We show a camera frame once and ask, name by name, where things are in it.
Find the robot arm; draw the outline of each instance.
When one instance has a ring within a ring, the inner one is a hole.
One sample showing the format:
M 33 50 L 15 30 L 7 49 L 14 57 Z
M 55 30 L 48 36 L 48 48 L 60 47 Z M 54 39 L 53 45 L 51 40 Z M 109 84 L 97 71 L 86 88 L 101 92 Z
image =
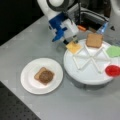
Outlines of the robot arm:
M 75 23 L 63 12 L 74 0 L 38 0 L 40 8 L 48 19 L 49 26 L 54 33 L 53 42 L 75 36 L 79 30 Z

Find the table surface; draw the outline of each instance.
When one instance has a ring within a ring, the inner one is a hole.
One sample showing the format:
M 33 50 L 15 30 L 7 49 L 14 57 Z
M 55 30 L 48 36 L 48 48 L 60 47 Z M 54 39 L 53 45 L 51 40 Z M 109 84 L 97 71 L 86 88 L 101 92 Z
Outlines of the table surface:
M 84 39 L 87 32 L 78 35 Z M 106 87 L 86 91 L 75 87 L 63 67 L 66 51 L 53 36 L 42 17 L 0 47 L 0 80 L 42 120 L 118 120 L 120 118 L 120 78 Z M 21 85 L 20 75 L 27 63 L 37 58 L 52 58 L 64 71 L 61 85 L 46 95 L 34 95 Z

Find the black cable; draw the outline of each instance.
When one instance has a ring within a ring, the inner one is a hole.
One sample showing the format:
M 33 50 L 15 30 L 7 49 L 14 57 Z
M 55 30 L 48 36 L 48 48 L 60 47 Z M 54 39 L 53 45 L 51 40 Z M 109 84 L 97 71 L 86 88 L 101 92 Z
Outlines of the black cable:
M 86 13 L 94 14 L 94 15 L 96 15 L 96 16 L 102 18 L 104 21 L 109 22 L 105 17 L 103 17 L 103 16 L 101 16 L 101 15 L 99 15 L 99 14 L 96 14 L 96 13 L 94 13 L 94 12 L 87 11 L 87 10 L 86 10 L 86 11 L 85 11 L 85 10 L 81 10 L 81 12 L 86 12 Z
M 78 8 L 79 8 L 79 22 L 78 24 L 81 24 L 81 0 L 78 0 Z

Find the white plate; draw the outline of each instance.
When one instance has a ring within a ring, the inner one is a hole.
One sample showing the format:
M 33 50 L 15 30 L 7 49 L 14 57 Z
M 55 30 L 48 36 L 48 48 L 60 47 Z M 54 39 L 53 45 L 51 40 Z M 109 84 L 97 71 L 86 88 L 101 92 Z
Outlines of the white plate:
M 55 75 L 53 80 L 43 85 L 34 79 L 35 74 L 45 67 L 51 70 Z M 55 90 L 63 78 L 63 70 L 59 63 L 49 58 L 40 58 L 28 63 L 21 73 L 21 84 L 30 93 L 33 94 L 46 94 Z
M 86 41 L 85 39 L 79 41 L 81 46 L 85 46 L 85 41 Z M 102 47 L 104 48 L 104 51 L 106 51 L 106 49 L 110 47 L 110 44 L 103 42 Z M 88 48 L 88 51 L 91 55 L 94 55 L 97 50 L 98 50 L 97 48 Z M 111 64 L 118 65 L 119 63 L 118 58 L 114 58 L 114 59 L 110 58 L 110 60 L 111 60 Z M 79 62 L 79 65 L 83 65 L 86 61 L 84 59 L 81 59 L 81 60 L 78 59 L 78 62 Z M 104 71 L 108 63 L 98 62 L 97 64 L 99 65 L 100 69 L 103 70 L 102 73 L 98 72 L 98 70 L 96 69 L 95 65 L 93 65 L 92 62 L 89 62 L 89 64 L 84 69 L 78 69 L 75 64 L 75 61 L 73 60 L 73 54 L 67 50 L 64 55 L 64 67 L 67 73 L 73 79 L 83 84 L 101 85 L 113 79 L 112 77 L 109 77 L 108 75 L 106 75 Z

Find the white tray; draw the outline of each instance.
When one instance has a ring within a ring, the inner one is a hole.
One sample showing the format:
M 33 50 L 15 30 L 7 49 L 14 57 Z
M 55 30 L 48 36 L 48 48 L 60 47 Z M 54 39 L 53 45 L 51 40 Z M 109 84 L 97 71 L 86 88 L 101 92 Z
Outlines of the white tray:
M 79 44 L 82 46 L 82 49 L 85 47 L 85 42 L 86 39 L 80 40 Z M 110 44 L 103 42 L 102 47 L 103 51 L 105 52 L 106 49 L 110 47 Z M 91 59 L 96 52 L 99 51 L 99 49 L 97 48 L 87 48 L 90 56 L 89 59 Z M 88 53 L 86 51 L 80 50 L 77 54 L 73 55 L 70 51 L 66 51 L 65 55 L 64 55 L 64 68 L 66 69 L 67 73 L 76 81 L 83 83 L 83 84 L 87 84 L 87 85 L 102 85 L 105 84 L 109 81 L 111 81 L 113 78 L 109 77 L 104 69 L 109 65 L 109 64 L 114 64 L 114 65 L 118 65 L 118 58 L 114 58 L 111 59 L 108 56 L 106 56 L 107 54 L 104 52 L 98 52 L 98 55 L 95 55 L 94 57 L 95 59 L 95 63 L 93 61 L 89 61 L 87 59 L 88 57 Z M 77 61 L 77 65 L 75 60 L 73 59 L 74 56 L 79 55 L 79 57 L 76 57 L 76 61 Z

